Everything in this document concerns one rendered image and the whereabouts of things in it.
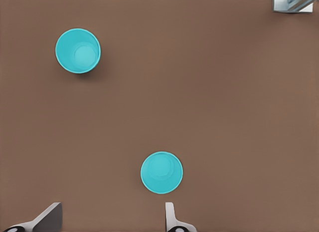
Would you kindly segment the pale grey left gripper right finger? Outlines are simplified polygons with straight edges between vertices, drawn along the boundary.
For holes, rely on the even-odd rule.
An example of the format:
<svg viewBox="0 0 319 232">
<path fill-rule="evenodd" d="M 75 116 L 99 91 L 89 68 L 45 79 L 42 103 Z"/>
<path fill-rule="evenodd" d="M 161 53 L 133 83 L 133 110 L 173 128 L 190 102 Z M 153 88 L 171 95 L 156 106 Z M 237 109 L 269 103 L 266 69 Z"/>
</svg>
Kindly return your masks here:
<svg viewBox="0 0 319 232">
<path fill-rule="evenodd" d="M 173 202 L 165 203 L 165 229 L 166 232 L 197 232 L 195 226 L 176 218 Z"/>
</svg>

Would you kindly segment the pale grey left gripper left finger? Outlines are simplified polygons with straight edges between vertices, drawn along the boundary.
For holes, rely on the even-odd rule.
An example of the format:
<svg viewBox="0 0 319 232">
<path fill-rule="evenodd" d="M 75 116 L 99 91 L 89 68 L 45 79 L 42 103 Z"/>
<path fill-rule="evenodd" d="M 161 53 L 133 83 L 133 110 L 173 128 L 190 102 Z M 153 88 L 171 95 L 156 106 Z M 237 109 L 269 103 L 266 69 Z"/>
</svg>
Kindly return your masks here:
<svg viewBox="0 0 319 232">
<path fill-rule="evenodd" d="M 35 219 L 8 227 L 3 232 L 60 232 L 62 203 L 54 202 Z"/>
</svg>

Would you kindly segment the turquoise blue bowl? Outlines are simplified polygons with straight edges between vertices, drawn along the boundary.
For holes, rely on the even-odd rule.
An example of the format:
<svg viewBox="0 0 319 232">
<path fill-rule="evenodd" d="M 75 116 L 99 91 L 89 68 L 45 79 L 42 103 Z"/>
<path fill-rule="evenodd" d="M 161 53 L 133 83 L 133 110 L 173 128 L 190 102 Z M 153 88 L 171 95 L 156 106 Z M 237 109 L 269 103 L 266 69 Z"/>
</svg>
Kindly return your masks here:
<svg viewBox="0 0 319 232">
<path fill-rule="evenodd" d="M 63 32 L 55 44 L 55 57 L 65 70 L 83 74 L 93 70 L 101 58 L 101 46 L 97 37 L 82 28 Z"/>
<path fill-rule="evenodd" d="M 158 151 L 145 158 L 140 177 L 152 193 L 163 195 L 177 189 L 183 179 L 183 165 L 173 153 Z"/>
</svg>

